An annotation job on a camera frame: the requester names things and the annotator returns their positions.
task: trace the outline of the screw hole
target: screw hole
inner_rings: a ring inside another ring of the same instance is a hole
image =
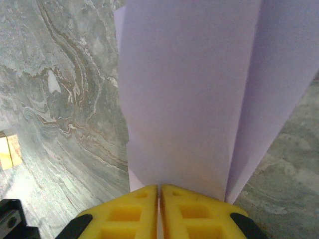
[[[15,217],[12,217],[9,219],[8,223],[7,223],[7,227],[8,228],[13,228],[15,226],[15,223],[16,223],[16,218]]]

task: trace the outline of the gray marble wall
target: gray marble wall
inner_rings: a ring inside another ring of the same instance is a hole
[[[0,130],[18,135],[23,165],[0,171],[0,197],[21,199],[43,238],[129,192],[113,20],[122,4],[1,2]]]

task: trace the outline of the black metal bracket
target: black metal bracket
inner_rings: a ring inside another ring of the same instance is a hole
[[[0,201],[0,239],[41,239],[37,227],[27,226],[20,200]]]

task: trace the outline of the yellow clamp jaw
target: yellow clamp jaw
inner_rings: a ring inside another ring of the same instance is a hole
[[[56,239],[156,239],[158,195],[150,185],[87,209]],[[267,239],[236,206],[174,185],[160,195],[164,239]]]

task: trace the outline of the marble floor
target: marble floor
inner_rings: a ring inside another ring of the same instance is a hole
[[[113,11],[123,0],[0,5],[0,130],[23,163],[0,199],[54,238],[80,211],[129,192]],[[314,80],[236,204],[273,238],[319,235],[319,81]]]

